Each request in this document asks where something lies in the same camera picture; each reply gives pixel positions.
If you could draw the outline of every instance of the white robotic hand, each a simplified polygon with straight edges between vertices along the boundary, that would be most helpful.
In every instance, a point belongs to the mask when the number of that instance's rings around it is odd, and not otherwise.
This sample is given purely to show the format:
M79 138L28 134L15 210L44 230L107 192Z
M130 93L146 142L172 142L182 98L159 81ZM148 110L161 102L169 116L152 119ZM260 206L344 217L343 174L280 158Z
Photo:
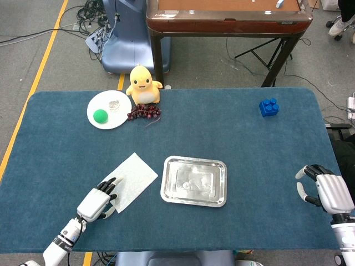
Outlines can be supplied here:
M325 212L332 215L331 227L338 240L344 262L346 266L355 266L355 218L349 215L355 206L344 179L321 165L305 166L296 174L296 179L304 175L315 181L318 198L307 195L300 182L297 182L298 194L305 202L322 207Z
M87 223L94 222L96 219L106 219L114 212L113 206L106 212L104 209L110 201L118 197L117 194L111 193L122 180L122 178L111 178L100 183L87 194L77 208L77 218L71 219L44 251L45 266L57 266L65 255L72 251L82 232L86 230ZM30 260L20 266L39 266L39 264Z

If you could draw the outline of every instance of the metal tray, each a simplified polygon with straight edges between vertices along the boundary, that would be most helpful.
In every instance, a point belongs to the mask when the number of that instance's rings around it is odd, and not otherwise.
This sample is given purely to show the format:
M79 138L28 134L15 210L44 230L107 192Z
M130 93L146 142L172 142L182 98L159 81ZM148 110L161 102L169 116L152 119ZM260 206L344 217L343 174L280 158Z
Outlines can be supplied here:
M227 166L221 161L170 156L164 162L164 201L222 207L227 200Z

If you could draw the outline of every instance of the white napkin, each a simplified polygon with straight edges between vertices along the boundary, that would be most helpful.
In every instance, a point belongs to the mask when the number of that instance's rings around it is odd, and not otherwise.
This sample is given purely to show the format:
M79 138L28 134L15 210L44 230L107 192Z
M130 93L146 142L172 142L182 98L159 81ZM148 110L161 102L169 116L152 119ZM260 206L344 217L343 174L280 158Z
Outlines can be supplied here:
M113 177L123 178L115 187L113 193L118 198L111 201L116 211L120 213L127 208L157 177L158 175L136 153L129 156L103 181Z

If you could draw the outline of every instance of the blue lego brick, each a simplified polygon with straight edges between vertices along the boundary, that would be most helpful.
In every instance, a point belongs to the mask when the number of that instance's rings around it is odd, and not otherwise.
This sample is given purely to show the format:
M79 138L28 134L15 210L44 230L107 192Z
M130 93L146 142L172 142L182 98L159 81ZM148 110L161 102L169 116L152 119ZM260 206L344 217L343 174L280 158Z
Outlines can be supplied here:
M271 116L276 115L280 109L279 105L276 104L277 100L271 98L270 100L266 99L259 104L259 108L262 116Z

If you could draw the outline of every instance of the brown table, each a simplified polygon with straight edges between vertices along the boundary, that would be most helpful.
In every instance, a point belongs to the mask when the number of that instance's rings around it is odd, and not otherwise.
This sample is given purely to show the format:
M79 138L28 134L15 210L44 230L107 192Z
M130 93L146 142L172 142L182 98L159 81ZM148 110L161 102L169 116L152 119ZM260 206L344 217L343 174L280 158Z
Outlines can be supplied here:
M261 86L271 86L313 20L307 0L148 0L146 20L156 79L164 83L160 40L166 36L280 38L283 46Z

